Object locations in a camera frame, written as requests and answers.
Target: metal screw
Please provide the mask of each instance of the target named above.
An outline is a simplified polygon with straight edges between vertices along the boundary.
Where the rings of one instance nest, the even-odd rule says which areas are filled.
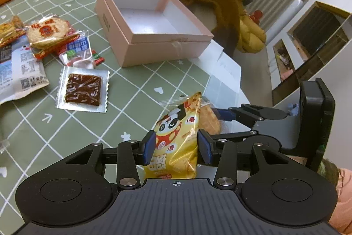
[[[131,177],[125,177],[120,180],[120,184],[123,186],[133,186],[137,183],[137,180]]]
[[[218,185],[221,185],[221,186],[230,186],[234,184],[233,179],[229,177],[220,177],[216,182]]]

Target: cartoon face bag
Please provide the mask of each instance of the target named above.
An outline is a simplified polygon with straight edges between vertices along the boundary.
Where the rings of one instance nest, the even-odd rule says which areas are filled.
[[[146,178],[195,178],[201,93],[194,94],[155,126],[156,146]]]

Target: gray ribbed panel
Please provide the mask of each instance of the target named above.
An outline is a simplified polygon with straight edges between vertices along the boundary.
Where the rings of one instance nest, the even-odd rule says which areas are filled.
[[[205,179],[149,179],[123,191],[99,218],[71,228],[28,224],[18,235],[338,235],[328,224],[301,229],[270,225],[251,215],[232,191]]]

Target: green tablecloth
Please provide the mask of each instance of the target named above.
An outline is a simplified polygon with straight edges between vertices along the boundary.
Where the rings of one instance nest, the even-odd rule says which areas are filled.
[[[39,14],[58,14],[77,30],[88,30],[93,49],[105,58],[97,69],[110,70],[106,114],[55,108],[61,68],[57,57],[43,60],[50,85],[0,106],[0,139],[10,146],[0,155],[0,232],[12,234],[23,220],[15,203],[17,186],[28,176],[92,142],[105,147],[140,140],[166,112],[165,101],[204,91],[209,75],[189,60],[120,68],[94,12],[95,0],[12,0],[0,7],[0,23],[17,14],[28,22]],[[116,181],[116,167],[105,178]]]

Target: open box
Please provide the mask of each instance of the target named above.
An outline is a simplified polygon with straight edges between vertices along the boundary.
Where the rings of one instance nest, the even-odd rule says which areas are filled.
[[[121,67],[196,58],[213,37],[179,0],[97,0],[95,10]]]

